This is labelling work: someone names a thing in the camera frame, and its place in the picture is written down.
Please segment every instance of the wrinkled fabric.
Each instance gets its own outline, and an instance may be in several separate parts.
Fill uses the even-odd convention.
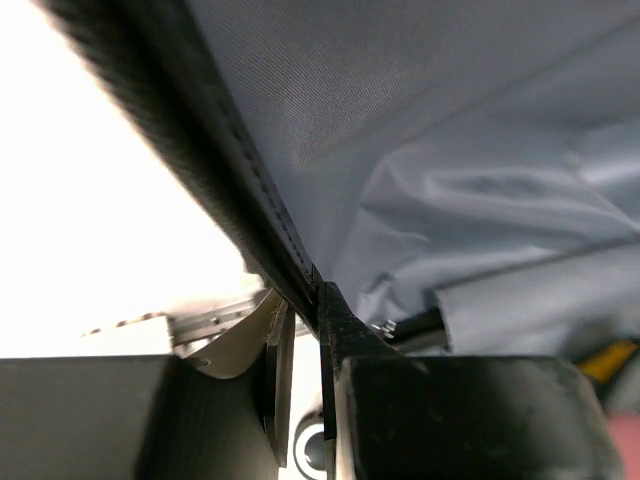
[[[439,289],[449,349],[542,353],[640,336],[639,258],[632,243]]]
[[[363,321],[638,233],[640,0],[189,4]]]

